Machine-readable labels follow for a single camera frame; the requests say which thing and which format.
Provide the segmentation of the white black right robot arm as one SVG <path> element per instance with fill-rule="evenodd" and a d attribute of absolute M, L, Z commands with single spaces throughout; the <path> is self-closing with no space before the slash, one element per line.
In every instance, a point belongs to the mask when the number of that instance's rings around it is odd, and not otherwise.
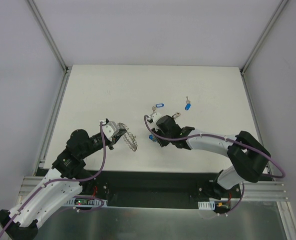
<path fill-rule="evenodd" d="M 148 117 L 152 135 L 161 147 L 202 150 L 227 157 L 231 167 L 220 171 L 212 182 L 202 186 L 205 195 L 214 199 L 226 196 L 232 187 L 248 181 L 257 183 L 269 162 L 270 153 L 247 131 L 237 135 L 215 135 L 194 127 L 180 127 L 172 116 Z"/>

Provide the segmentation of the metal key organizer ring disc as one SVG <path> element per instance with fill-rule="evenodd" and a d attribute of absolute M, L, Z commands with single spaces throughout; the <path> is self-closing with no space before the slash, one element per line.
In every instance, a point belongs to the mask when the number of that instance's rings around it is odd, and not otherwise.
<path fill-rule="evenodd" d="M 124 139 L 125 143 L 127 144 L 127 146 L 133 152 L 136 152 L 138 149 L 138 143 L 136 141 L 136 136 L 134 136 L 133 133 L 129 131 L 129 127 L 126 124 L 119 122 L 117 125 L 120 129 L 126 130 L 126 133 L 123 135 L 123 139 Z"/>

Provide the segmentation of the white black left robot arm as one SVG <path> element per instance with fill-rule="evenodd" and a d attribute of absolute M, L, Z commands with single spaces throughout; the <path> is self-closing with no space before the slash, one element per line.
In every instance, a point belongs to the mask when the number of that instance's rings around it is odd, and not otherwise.
<path fill-rule="evenodd" d="M 3 234 L 14 240 L 34 239 L 43 223 L 64 203 L 80 193 L 92 192 L 103 169 L 91 174 L 85 169 L 85 158 L 99 150 L 113 149 L 127 133 L 126 128 L 108 119 L 99 127 L 100 132 L 93 136 L 84 129 L 73 131 L 39 184 L 16 206 L 0 210 L 0 239 Z"/>

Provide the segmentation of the silver key black tag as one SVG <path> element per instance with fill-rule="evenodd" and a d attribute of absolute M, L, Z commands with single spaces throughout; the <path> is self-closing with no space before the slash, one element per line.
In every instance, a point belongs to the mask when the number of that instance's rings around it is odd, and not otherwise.
<path fill-rule="evenodd" d="M 176 120 L 181 115 L 180 112 L 176 112 L 174 115 L 172 115 L 172 119 Z"/>

